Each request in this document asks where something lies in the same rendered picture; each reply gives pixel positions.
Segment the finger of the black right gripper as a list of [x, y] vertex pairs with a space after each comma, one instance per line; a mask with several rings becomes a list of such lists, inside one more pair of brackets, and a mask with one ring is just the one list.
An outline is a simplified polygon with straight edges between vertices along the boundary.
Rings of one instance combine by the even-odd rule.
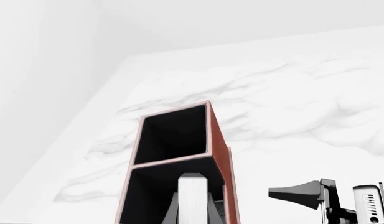
[[321, 185], [318, 180], [313, 180], [296, 186], [269, 188], [268, 197], [317, 210], [321, 204]]

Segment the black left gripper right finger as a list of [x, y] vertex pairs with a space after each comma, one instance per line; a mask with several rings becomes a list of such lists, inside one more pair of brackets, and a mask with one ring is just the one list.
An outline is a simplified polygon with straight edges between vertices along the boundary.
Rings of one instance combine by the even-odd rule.
[[207, 215], [208, 224], [226, 224], [223, 200], [214, 201], [211, 193], [208, 193]]

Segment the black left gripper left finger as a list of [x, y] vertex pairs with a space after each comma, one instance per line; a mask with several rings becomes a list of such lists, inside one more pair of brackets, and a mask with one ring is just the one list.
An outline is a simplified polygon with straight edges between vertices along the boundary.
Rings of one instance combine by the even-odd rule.
[[175, 192], [172, 196], [172, 201], [169, 205], [166, 216], [164, 217], [161, 224], [177, 224], [178, 221], [178, 193]]

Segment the red-brown desk caddy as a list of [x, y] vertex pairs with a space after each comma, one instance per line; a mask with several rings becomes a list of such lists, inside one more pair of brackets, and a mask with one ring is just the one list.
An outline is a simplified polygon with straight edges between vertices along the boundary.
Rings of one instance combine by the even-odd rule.
[[203, 175], [226, 224], [241, 224], [231, 150], [209, 101], [141, 117], [114, 224], [161, 224], [184, 173]]

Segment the pale grey flat plate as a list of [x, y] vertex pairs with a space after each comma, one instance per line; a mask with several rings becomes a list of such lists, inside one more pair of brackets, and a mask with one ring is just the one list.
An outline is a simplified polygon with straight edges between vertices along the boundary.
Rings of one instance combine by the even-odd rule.
[[353, 193], [358, 224], [378, 224], [384, 221], [377, 186], [355, 186]]

